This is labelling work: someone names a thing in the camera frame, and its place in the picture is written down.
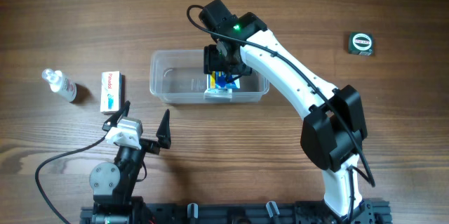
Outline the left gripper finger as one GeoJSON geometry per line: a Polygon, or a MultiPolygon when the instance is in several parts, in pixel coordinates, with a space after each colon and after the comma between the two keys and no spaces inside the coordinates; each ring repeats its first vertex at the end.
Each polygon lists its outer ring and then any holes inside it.
{"type": "Polygon", "coordinates": [[[159,128],[156,132],[158,143],[161,148],[170,149],[171,134],[170,134],[170,110],[167,109],[163,115],[159,128]]]}
{"type": "Polygon", "coordinates": [[[111,115],[103,124],[102,130],[109,131],[113,127],[117,127],[119,120],[122,117],[127,117],[130,109],[130,101],[127,100],[124,105],[113,115],[111,115]]]}

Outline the blue yellow VapoDrops box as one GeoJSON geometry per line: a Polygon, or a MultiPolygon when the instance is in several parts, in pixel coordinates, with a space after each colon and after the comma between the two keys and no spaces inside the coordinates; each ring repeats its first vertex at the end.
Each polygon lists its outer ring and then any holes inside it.
{"type": "Polygon", "coordinates": [[[212,72],[207,74],[209,89],[240,89],[238,75],[226,74],[224,72],[212,72]]]}

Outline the white blue medicine box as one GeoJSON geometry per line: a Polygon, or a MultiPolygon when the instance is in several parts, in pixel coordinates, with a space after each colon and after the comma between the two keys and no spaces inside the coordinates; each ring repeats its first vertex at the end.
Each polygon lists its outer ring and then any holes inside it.
{"type": "Polygon", "coordinates": [[[232,99],[231,89],[208,88],[204,92],[204,98],[207,99],[232,99]]]}

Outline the white Panadol box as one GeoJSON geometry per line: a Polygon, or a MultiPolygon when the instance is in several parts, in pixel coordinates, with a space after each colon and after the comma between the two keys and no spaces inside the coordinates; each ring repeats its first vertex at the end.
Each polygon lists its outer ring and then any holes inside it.
{"type": "Polygon", "coordinates": [[[101,75],[100,112],[111,114],[121,108],[120,71],[103,72],[101,75]]]}

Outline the clear plastic container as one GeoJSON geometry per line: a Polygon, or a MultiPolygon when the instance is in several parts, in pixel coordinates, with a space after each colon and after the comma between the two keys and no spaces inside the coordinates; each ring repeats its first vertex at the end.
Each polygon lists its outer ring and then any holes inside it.
{"type": "Polygon", "coordinates": [[[258,72],[241,77],[232,99],[205,99],[208,88],[203,73],[202,50],[160,50],[152,55],[150,92],[164,103],[257,103],[269,91],[269,81],[258,72]]]}

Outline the white spray bottle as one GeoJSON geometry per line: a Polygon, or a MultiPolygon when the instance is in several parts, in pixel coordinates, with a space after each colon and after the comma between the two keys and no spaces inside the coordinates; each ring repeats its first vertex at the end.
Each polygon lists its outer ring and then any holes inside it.
{"type": "Polygon", "coordinates": [[[77,94],[76,84],[66,74],[60,70],[45,69],[41,77],[49,84],[52,92],[70,103],[75,100],[77,94]]]}

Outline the green round-logo box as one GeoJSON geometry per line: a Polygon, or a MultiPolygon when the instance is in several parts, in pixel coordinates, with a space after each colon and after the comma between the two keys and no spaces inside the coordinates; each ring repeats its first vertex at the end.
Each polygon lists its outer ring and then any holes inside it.
{"type": "Polygon", "coordinates": [[[374,53],[374,39],[372,34],[351,32],[348,38],[348,53],[354,55],[372,55],[374,53]]]}

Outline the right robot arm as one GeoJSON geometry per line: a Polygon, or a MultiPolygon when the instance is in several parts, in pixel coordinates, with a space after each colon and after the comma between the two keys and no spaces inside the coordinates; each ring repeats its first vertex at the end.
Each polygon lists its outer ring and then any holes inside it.
{"type": "Polygon", "coordinates": [[[200,8],[199,30],[213,44],[203,50],[203,71],[213,89],[261,74],[290,102],[303,125],[300,144],[323,172],[324,204],[333,218],[350,223],[361,213],[357,178],[375,180],[363,154],[367,137],[361,97],[352,86],[338,88],[291,55],[254,13],[232,14],[221,0],[200,8]]]}

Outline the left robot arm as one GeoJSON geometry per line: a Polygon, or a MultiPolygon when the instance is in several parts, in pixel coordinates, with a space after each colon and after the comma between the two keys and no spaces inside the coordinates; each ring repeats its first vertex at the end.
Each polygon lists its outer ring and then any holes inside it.
{"type": "Polygon", "coordinates": [[[94,205],[82,209],[81,223],[155,223],[156,217],[142,197],[134,197],[140,169],[145,167],[147,153],[158,155],[171,146],[170,111],[166,110],[156,132],[157,140],[142,137],[142,122],[128,116],[126,101],[103,124],[105,140],[119,147],[113,162],[98,164],[90,174],[94,205]]]}

